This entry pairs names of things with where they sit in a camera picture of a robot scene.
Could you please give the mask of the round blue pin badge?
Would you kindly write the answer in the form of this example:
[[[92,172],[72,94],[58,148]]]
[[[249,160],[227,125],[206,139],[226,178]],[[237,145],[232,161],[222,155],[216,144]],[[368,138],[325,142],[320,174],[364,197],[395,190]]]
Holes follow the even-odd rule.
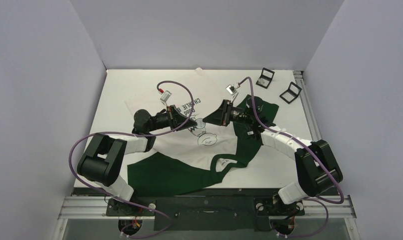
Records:
[[[198,129],[202,129],[204,127],[204,123],[203,122],[198,122],[197,123],[197,128]]]

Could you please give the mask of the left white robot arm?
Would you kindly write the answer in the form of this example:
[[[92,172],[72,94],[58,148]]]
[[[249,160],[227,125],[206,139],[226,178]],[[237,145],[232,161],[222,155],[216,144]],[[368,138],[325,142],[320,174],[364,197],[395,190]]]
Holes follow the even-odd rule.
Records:
[[[134,189],[120,176],[124,156],[149,152],[156,141],[151,134],[153,131],[165,128],[181,131],[198,125],[195,120],[181,114],[175,105],[167,106],[156,115],[139,109],[133,118],[131,135],[96,133],[77,165],[79,175],[96,183],[111,196],[121,198],[119,209],[126,215],[137,212],[139,201],[132,197]]]

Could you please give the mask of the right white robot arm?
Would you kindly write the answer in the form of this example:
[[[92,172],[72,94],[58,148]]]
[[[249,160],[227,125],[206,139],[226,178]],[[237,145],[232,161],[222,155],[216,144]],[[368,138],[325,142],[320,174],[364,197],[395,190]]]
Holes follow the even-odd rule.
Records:
[[[342,171],[331,150],[323,139],[306,140],[288,133],[269,121],[264,112],[264,101],[257,96],[249,97],[245,107],[234,106],[231,100],[223,100],[219,108],[203,118],[203,122],[226,127],[240,124],[247,128],[246,134],[290,159],[296,166],[297,180],[278,191],[271,200],[272,209],[283,214],[292,203],[320,194],[343,180]]]

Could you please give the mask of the white and green t-shirt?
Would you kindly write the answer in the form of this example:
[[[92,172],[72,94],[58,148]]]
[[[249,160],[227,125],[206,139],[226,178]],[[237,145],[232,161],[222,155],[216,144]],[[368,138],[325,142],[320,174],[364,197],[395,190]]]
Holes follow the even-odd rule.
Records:
[[[200,68],[177,81],[189,88],[194,100],[186,102],[180,93],[172,104],[197,123],[226,98]],[[203,128],[158,136],[153,154],[127,166],[127,181],[141,197],[171,197],[221,185],[229,172],[247,167],[261,146],[255,139],[237,137],[232,123],[204,123]]]

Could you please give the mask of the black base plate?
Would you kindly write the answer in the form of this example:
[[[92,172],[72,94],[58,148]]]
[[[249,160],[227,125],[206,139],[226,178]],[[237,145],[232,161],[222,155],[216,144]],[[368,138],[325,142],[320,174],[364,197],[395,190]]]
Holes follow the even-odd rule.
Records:
[[[284,204],[276,188],[218,188],[176,196],[133,196],[128,205],[107,201],[105,216],[118,217],[120,228],[131,224],[126,233],[148,222],[160,231],[269,231],[270,224],[285,227],[295,217],[304,216],[303,203]]]

